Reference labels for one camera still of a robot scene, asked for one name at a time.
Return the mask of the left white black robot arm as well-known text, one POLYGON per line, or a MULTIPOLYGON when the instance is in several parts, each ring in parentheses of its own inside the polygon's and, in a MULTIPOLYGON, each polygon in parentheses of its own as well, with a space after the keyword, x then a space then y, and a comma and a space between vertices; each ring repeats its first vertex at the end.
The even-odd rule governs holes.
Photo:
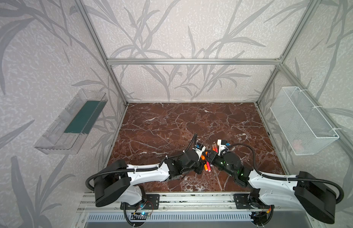
POLYGON ((194 148, 152 165, 131 165, 118 160, 89 177, 85 184, 95 193, 96 207, 104 207, 115 201, 135 206, 146 200, 141 184, 176 180, 190 172, 201 173, 204 166, 201 159, 203 151, 194 148))

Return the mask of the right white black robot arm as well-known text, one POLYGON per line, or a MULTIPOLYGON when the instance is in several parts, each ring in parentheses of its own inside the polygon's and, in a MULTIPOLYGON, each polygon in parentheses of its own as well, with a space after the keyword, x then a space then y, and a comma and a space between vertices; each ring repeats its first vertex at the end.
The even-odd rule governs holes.
POLYGON ((324 180, 316 179, 307 172, 300 172, 297 176, 259 173, 242 166, 235 153, 219 156, 208 150, 203 156, 217 169, 229 174, 235 184, 250 188, 250 203, 255 207, 296 208, 305 210, 323 223, 334 224, 337 195, 324 180))

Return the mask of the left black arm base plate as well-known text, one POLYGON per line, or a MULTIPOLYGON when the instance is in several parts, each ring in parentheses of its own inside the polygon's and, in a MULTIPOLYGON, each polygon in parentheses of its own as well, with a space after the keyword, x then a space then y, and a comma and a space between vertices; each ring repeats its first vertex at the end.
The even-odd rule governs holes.
POLYGON ((136 210, 136 209, 145 209, 145 210, 157 210, 159 208, 160 195, 159 194, 146 194, 146 199, 142 199, 141 202, 130 205, 128 203, 121 203, 120 209, 123 210, 136 210))

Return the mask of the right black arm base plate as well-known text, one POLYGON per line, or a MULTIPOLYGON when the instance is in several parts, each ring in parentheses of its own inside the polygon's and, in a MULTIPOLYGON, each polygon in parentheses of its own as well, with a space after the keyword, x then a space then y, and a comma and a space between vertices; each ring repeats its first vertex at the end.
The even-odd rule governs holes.
POLYGON ((267 210, 269 205, 264 204, 257 196, 249 193, 237 193, 233 195, 233 201, 237 209, 267 210))

